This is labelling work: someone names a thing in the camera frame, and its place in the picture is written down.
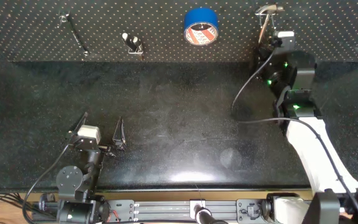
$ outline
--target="black tabletop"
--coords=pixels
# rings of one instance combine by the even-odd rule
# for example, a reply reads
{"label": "black tabletop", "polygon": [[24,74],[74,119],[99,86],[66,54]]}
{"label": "black tabletop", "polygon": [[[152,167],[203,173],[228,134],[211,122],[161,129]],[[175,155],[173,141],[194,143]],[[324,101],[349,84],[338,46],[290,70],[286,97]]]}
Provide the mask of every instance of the black tabletop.
{"label": "black tabletop", "polygon": [[[274,97],[261,80],[247,87],[231,116],[247,71],[246,63],[0,60],[0,191],[27,190],[85,111],[105,143],[124,118],[127,151],[105,159],[99,190],[309,187],[275,124],[234,119],[272,116]],[[314,95],[339,157],[358,180],[358,63],[319,64]],[[67,152],[36,191],[56,190],[57,172],[79,157]]]}

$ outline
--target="roll of tape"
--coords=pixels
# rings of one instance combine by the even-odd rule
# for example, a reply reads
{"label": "roll of tape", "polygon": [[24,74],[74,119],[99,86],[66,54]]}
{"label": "roll of tape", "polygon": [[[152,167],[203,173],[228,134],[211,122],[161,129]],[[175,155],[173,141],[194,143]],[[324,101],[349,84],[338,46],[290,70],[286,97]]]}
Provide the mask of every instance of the roll of tape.
{"label": "roll of tape", "polygon": [[193,45],[207,45],[218,37],[218,17],[211,9],[193,9],[185,15],[185,39]]}

